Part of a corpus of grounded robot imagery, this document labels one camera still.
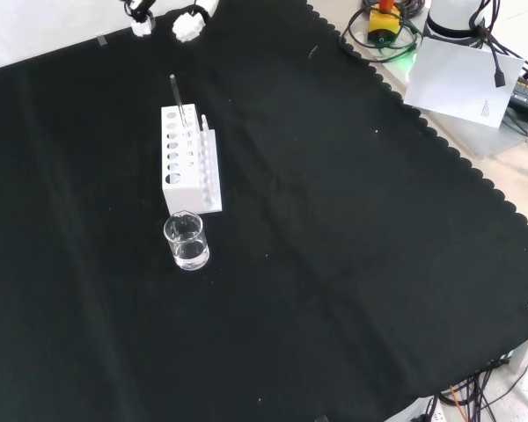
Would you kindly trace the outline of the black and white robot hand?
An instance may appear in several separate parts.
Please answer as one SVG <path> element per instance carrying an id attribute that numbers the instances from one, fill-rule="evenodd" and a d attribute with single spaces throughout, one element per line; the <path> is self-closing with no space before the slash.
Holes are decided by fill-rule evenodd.
<path id="1" fill-rule="evenodd" d="M 156 21 L 151 8 L 156 0 L 123 1 L 126 15 L 131 19 L 131 29 L 135 36 L 152 35 Z M 193 1 L 183 8 L 183 12 L 172 24 L 175 38 L 186 43 L 196 39 L 214 16 L 219 0 Z"/>

